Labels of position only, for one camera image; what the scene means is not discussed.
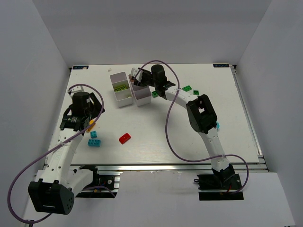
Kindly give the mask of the lime long lego brick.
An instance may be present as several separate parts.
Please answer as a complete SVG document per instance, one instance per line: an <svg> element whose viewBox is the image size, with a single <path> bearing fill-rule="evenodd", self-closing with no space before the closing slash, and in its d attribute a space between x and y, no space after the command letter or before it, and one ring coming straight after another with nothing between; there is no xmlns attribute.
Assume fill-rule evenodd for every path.
<svg viewBox="0 0 303 227"><path fill-rule="evenodd" d="M127 89L127 87L125 85L122 85L122 86L114 88L114 91L115 92L120 92L120 91L123 91L123 90L126 90L126 89Z"/></svg>

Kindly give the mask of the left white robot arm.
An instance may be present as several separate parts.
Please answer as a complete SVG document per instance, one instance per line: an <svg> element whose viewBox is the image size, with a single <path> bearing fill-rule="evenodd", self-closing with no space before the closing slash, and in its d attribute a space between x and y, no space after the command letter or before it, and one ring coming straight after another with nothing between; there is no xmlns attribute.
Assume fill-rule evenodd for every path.
<svg viewBox="0 0 303 227"><path fill-rule="evenodd" d="M38 181L29 184L28 193L37 212L67 215L75 197L95 182L96 169L88 167L69 175L76 149L83 139L89 122L104 112L94 93L70 93L72 104L63 113L60 124L60 148L54 151Z"/></svg>

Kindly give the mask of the red curved lego brick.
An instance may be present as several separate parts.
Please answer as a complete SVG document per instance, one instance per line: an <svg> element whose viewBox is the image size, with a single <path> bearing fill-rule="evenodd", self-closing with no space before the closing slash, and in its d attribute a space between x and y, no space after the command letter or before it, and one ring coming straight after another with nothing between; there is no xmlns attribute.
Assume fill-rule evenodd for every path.
<svg viewBox="0 0 303 227"><path fill-rule="evenodd" d="M119 142L121 144L125 144L128 140L131 139L131 136L129 133L125 133L124 135L122 135L120 138L119 138Z"/></svg>

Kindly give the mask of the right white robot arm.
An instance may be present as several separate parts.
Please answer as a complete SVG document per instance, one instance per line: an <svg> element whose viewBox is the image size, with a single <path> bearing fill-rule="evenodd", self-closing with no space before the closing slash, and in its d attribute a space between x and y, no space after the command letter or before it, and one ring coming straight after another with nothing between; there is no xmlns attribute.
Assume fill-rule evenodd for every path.
<svg viewBox="0 0 303 227"><path fill-rule="evenodd" d="M227 185L234 177L235 171L225 156L219 140L217 115L209 97L207 95L192 95L179 87L179 81L177 81L177 84L169 81L166 77L164 67L160 64L153 65L150 71L142 68L133 68L131 70L131 80L139 87L154 87L158 96L171 101L165 121L167 144L177 158L194 163L194 160L187 160L178 156L173 150L168 137L169 114L173 105L178 104L186 109L192 129L200 135L210 156L208 159L211 161L214 178L221 187Z"/></svg>

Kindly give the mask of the orange yellow lego brick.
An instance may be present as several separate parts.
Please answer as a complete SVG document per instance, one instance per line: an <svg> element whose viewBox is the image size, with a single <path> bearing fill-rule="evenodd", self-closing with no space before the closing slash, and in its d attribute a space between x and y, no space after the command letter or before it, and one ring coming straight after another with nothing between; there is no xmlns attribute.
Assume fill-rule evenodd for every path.
<svg viewBox="0 0 303 227"><path fill-rule="evenodd" d="M88 127L88 129L86 130L86 132L90 132L90 131L93 129L94 126L95 126L94 120L91 120L91 121L89 122L89 127Z"/></svg>

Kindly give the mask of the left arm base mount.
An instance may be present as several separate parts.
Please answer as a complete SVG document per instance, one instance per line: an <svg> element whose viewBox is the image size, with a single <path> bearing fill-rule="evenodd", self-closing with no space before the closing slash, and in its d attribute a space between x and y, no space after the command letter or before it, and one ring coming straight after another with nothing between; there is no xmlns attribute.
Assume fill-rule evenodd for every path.
<svg viewBox="0 0 303 227"><path fill-rule="evenodd" d="M114 196L111 194L111 192L116 195L117 190L119 188L119 182L120 182L120 174L114 173L114 172L107 172L107 171L101 171L98 169L97 166L93 165L83 165L80 166L78 169L74 169L74 175L76 175L77 172L80 170L89 170L93 173L93 180L90 184L86 185L84 188L91 188L96 187L92 190L82 190L80 193L78 193L75 197L76 198L114 198Z"/></svg>

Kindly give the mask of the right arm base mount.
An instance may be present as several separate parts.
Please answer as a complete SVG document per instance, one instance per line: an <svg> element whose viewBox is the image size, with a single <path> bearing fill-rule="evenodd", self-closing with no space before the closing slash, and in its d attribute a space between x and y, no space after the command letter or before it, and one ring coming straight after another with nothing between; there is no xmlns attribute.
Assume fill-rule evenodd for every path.
<svg viewBox="0 0 303 227"><path fill-rule="evenodd" d="M238 174L235 174L226 183L221 182L211 174L197 175L193 180L198 186L198 195L200 201L242 201L243 192L238 191L241 187L241 180Z"/></svg>

